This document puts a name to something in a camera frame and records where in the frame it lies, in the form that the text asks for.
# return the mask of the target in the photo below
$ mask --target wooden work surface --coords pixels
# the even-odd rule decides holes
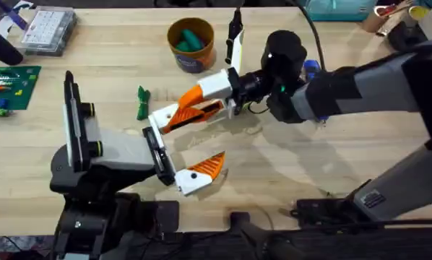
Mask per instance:
[[[64,144],[65,71],[73,72],[82,100],[96,106],[99,124],[140,135],[137,87],[152,92],[150,110],[162,108],[206,75],[227,67],[225,39],[233,9],[78,9],[79,24],[62,58],[31,56],[40,65],[27,110],[0,119],[0,235],[50,234],[62,211],[61,195],[49,190],[49,164]],[[183,17],[202,17],[215,29],[217,62],[203,74],[176,65],[166,41],[168,27]],[[293,30],[317,59],[311,29],[295,8],[244,9],[242,72],[260,67],[268,34]],[[328,70],[360,65],[390,50],[352,22],[318,22]],[[18,30],[9,36],[17,40]],[[253,109],[264,109],[264,104]],[[427,140],[417,113],[337,116],[326,127],[287,125],[270,113],[183,127],[164,137],[178,169],[226,151],[225,170],[209,187],[184,197],[152,177],[127,188],[143,199],[178,200],[180,231],[224,230],[229,212],[248,211],[263,228],[297,228],[284,211],[296,199],[327,193],[344,196],[375,178]],[[407,217],[432,217],[432,206]]]

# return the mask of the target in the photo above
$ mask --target label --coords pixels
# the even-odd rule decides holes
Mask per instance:
[[[377,190],[373,190],[360,198],[360,201],[363,203],[364,206],[371,209],[379,205],[380,203],[386,201],[386,198],[381,195],[381,193],[379,193]]]
[[[38,11],[23,35],[22,43],[50,44],[64,14],[60,11]]]
[[[179,66],[186,72],[200,73],[204,70],[203,63],[195,58],[190,58],[181,54],[176,54],[175,57]]]

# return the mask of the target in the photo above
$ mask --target black cable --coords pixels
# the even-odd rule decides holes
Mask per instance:
[[[225,232],[221,232],[221,233],[215,233],[215,234],[211,234],[211,235],[207,235],[207,236],[205,236],[205,237],[203,237],[203,238],[199,238],[199,239],[197,239],[197,240],[195,240],[195,241],[191,241],[190,242],[190,245],[188,244],[188,243],[183,243],[182,245],[180,245],[178,248],[176,248],[175,250],[173,250],[173,251],[171,251],[170,253],[167,253],[166,255],[164,255],[163,257],[161,257],[159,260],[167,260],[167,259],[170,259],[170,258],[172,258],[173,256],[177,256],[178,254],[180,254],[180,253],[182,253],[182,252],[184,252],[184,251],[186,251],[186,250],[189,250],[192,246],[195,246],[197,243],[200,243],[200,242],[202,242],[202,241],[204,241],[204,240],[206,240],[206,239],[208,239],[208,238],[214,238],[214,237],[217,237],[217,236],[220,236],[220,235],[225,235],[225,234],[227,234],[229,232],[229,230],[228,231],[225,231]]]
[[[262,113],[264,113],[264,112],[266,112],[266,111],[269,110],[269,108],[266,108],[266,109],[261,110],[261,111],[258,111],[258,112],[253,111],[253,110],[251,109],[251,104],[252,104],[252,103],[253,103],[253,101],[251,101],[251,102],[248,104],[248,111],[250,111],[251,113],[253,113],[253,114],[255,114],[255,115],[262,114]]]
[[[312,33],[314,34],[314,38],[316,39],[316,46],[317,46],[317,52],[319,53],[320,67],[323,71],[326,71],[325,62],[324,62],[324,54],[322,53],[322,47],[320,45],[319,34],[317,33],[316,26],[312,22],[312,19],[309,17],[308,12],[304,9],[303,6],[298,4],[298,2],[296,0],[285,0],[285,2],[292,4],[293,6],[298,7],[301,10],[301,12],[303,13],[306,20],[308,21],[309,26],[311,27]]]
[[[152,244],[153,240],[150,240],[149,243],[147,243],[147,245],[145,245],[145,248],[142,252],[141,258],[139,260],[143,260],[144,256],[145,256],[145,252],[147,252],[147,249],[149,248],[150,244]]]
[[[23,251],[10,237],[3,235],[3,238],[6,238],[12,245],[15,246],[15,248],[17,248],[19,251]]]

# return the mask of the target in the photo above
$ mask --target orange plastic part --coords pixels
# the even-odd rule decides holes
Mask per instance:
[[[167,134],[174,129],[185,126],[186,124],[206,121],[222,108],[223,103],[221,101],[207,105],[202,109],[178,108],[168,125],[165,126],[162,131]]]
[[[203,91],[199,84],[192,87],[178,100],[179,108],[189,108],[193,105],[204,102]]]
[[[211,179],[216,179],[224,165],[225,152],[221,152],[210,159],[206,159],[201,163],[187,168],[188,170],[195,170],[199,173],[205,173],[211,176]]]
[[[197,118],[198,116],[202,116],[203,114],[204,112],[202,110],[196,108],[178,108],[176,113],[174,113],[172,119],[169,121],[168,125],[163,128],[163,132],[167,134],[173,130],[173,126],[191,118]]]

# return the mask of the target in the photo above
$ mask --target green toy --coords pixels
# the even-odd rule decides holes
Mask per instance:
[[[137,110],[137,120],[141,121],[149,116],[149,99],[150,91],[144,90],[142,86],[139,86],[137,90],[137,98],[139,99],[139,109]]]
[[[191,52],[189,44],[182,40],[178,45],[176,45],[176,48],[182,52]]]
[[[184,29],[181,32],[182,38],[189,44],[191,51],[200,51],[203,49],[200,39],[189,29]]]

